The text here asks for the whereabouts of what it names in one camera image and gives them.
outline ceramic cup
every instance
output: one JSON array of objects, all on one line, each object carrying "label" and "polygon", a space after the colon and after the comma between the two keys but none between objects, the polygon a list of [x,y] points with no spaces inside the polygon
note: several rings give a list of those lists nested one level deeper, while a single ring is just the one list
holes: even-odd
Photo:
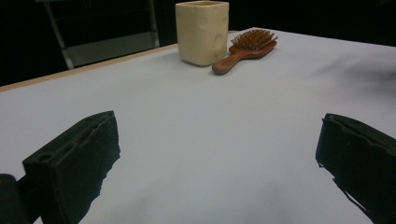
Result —
[{"label": "ceramic cup", "polygon": [[227,54],[227,2],[192,1],[176,4],[177,43],[180,58],[208,66]]}]

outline hairbrush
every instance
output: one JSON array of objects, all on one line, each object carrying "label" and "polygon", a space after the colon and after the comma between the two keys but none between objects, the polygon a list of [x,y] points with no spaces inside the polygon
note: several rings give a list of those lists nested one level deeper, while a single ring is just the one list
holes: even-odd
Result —
[{"label": "hairbrush", "polygon": [[238,35],[231,42],[231,55],[212,64],[218,75],[228,73],[239,61],[261,58],[274,49],[277,36],[267,30],[250,30]]}]

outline hairbrush handle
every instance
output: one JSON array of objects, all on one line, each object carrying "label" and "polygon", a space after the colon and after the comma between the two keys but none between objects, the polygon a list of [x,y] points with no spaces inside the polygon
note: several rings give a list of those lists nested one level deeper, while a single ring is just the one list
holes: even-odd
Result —
[{"label": "hairbrush handle", "polygon": [[239,49],[234,46],[230,47],[232,53],[229,57],[221,59],[212,64],[212,70],[215,74],[224,75],[228,73],[239,61],[244,59],[260,58],[265,56],[274,49],[276,41],[271,41],[264,48],[259,50]]}]

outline table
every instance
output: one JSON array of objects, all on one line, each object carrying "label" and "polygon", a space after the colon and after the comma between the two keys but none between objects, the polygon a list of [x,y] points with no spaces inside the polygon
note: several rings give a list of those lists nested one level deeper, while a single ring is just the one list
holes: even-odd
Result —
[{"label": "table", "polygon": [[372,223],[315,152],[326,113],[396,136],[396,48],[273,32],[225,76],[174,45],[0,88],[0,171],[113,110],[120,159],[81,223]]}]

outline hairbrush head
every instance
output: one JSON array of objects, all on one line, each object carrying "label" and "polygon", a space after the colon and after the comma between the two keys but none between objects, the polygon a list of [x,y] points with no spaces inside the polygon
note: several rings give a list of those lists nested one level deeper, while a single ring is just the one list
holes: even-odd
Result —
[{"label": "hairbrush head", "polygon": [[263,49],[271,41],[276,40],[277,36],[266,30],[247,31],[231,40],[233,46],[239,49]]}]

